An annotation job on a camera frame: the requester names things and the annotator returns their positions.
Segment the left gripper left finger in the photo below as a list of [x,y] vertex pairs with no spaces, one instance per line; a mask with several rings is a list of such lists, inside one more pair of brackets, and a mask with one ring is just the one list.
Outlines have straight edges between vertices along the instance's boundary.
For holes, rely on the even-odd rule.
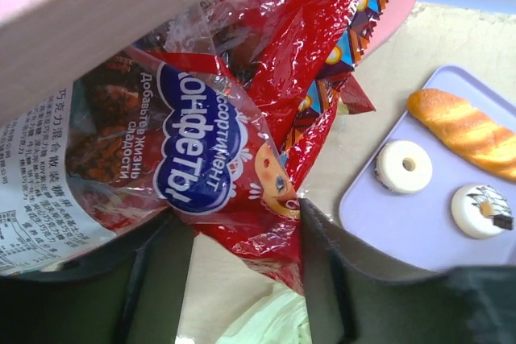
[[171,213],[59,271],[1,279],[3,343],[173,343],[194,231]]

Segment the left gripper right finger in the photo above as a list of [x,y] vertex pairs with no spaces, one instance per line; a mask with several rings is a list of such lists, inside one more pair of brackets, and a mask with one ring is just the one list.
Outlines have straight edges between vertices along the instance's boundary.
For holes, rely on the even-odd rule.
[[302,199],[302,279],[314,343],[513,343],[515,268],[418,278]]

